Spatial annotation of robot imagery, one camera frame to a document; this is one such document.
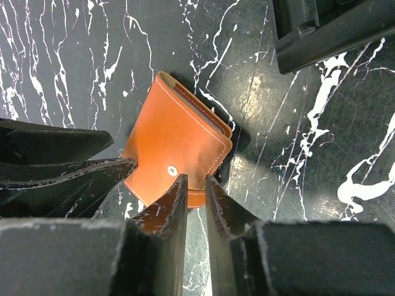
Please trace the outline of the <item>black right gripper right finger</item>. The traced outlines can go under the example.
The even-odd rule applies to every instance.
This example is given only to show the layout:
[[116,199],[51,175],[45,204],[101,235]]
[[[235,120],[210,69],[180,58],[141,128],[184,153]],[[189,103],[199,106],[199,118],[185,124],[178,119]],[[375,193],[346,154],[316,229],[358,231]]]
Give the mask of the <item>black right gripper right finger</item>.
[[206,219],[213,295],[274,295],[260,246],[258,217],[206,176]]

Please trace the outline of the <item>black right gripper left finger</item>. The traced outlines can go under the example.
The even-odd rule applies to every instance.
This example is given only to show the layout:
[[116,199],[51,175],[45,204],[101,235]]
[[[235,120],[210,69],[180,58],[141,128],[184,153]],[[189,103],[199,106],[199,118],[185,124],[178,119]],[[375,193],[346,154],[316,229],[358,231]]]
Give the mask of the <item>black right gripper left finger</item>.
[[181,295],[187,226],[188,177],[127,220],[117,248],[110,295]]

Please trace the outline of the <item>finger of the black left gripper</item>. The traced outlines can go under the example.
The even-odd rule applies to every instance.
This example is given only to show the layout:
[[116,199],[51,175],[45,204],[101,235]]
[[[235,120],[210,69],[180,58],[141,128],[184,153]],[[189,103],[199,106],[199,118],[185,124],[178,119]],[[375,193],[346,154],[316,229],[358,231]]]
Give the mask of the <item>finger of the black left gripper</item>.
[[114,143],[107,131],[59,128],[1,119],[1,162],[47,165],[82,162]]
[[93,218],[137,168],[131,158],[1,164],[1,218]]

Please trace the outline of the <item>brown leather card holder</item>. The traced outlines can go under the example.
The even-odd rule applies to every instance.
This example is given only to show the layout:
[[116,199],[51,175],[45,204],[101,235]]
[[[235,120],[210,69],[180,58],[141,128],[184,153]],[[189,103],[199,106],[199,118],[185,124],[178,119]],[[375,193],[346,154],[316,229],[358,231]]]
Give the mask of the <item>brown leather card holder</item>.
[[232,149],[232,130],[180,82],[158,72],[123,150],[137,162],[126,187],[150,206],[179,175],[188,177],[188,208],[206,201],[213,175]]

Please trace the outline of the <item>black plastic card box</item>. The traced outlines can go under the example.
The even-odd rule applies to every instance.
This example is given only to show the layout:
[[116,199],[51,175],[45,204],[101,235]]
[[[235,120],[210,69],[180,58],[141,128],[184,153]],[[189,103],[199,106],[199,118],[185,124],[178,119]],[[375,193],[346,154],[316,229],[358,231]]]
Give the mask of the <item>black plastic card box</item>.
[[267,4],[282,74],[394,34],[394,1],[268,1]]

